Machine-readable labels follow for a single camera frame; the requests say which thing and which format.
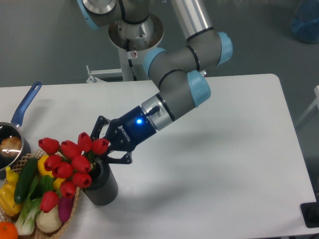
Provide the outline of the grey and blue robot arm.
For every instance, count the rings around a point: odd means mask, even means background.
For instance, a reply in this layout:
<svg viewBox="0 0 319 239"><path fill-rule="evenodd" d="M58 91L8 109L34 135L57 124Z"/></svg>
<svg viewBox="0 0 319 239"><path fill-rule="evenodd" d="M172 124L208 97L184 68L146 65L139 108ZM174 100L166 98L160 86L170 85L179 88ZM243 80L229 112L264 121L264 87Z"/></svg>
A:
<svg viewBox="0 0 319 239"><path fill-rule="evenodd" d="M118 119L99 118L91 137L97 139L107 127L110 142L100 159L130 164L132 151L210 98L210 87L202 71L229 60L231 39L216 32L201 0L174 0L172 8L186 39L186 46L169 53L159 47L163 37L161 20L149 10L147 0L80 0L78 6L87 24L108 27L117 47L120 69L102 70L101 75L120 74L124 81L151 80L159 92Z"/></svg>

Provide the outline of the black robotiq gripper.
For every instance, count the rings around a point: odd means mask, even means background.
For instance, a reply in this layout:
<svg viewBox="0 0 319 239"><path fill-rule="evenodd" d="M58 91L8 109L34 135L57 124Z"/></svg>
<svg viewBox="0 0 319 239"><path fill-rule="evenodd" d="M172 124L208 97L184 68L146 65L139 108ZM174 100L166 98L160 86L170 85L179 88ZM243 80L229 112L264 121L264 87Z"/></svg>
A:
<svg viewBox="0 0 319 239"><path fill-rule="evenodd" d="M98 116L91 132L92 140L99 139L104 126L108 126L104 138L111 144L101 155L101 160L108 164L132 164L132 153L136 146L156 133L147 115L140 106L135 107L118 119L107 119ZM114 151L126 151L120 158L111 157Z"/></svg>

